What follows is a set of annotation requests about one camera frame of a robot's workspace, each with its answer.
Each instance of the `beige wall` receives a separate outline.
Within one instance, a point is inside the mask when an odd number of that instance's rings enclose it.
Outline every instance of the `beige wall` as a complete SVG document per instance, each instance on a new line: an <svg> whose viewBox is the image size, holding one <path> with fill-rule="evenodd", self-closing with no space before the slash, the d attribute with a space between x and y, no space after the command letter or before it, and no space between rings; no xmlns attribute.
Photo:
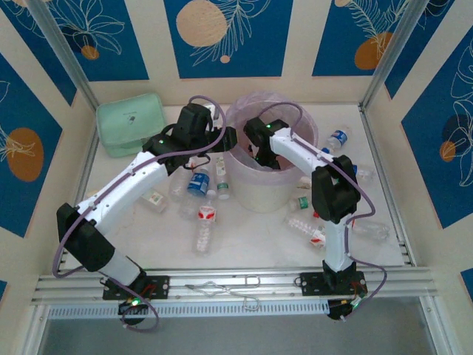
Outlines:
<svg viewBox="0 0 473 355"><path fill-rule="evenodd" d="M359 102L371 77L312 78L332 0L294 0L281 78L179 79L163 0L126 0L149 81L95 82L100 102L157 92L164 104L208 95L222 104L254 90L272 90L301 102Z"/></svg>
<svg viewBox="0 0 473 355"><path fill-rule="evenodd" d="M473 267L473 214L441 229L401 121L472 25L471 0L455 0L394 99L383 89L368 109L415 255L432 268L466 354L473 354L473 304L460 272Z"/></svg>
<svg viewBox="0 0 473 355"><path fill-rule="evenodd" d="M0 307L0 354L7 354L38 276L50 273L58 245L55 211L62 203L73 202L94 115L81 95L72 107L67 104L2 11L0 28L1 54L63 129L26 237L0 228L0 280L8 282Z"/></svg>

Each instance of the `small box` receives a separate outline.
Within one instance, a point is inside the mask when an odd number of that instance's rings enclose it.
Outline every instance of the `small box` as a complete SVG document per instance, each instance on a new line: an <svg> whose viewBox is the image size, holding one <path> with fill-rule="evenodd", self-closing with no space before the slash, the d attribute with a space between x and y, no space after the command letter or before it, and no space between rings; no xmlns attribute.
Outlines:
<svg viewBox="0 0 473 355"><path fill-rule="evenodd" d="M137 154L166 125L163 105L154 93L102 104L96 116L98 137L113 158Z"/></svg>

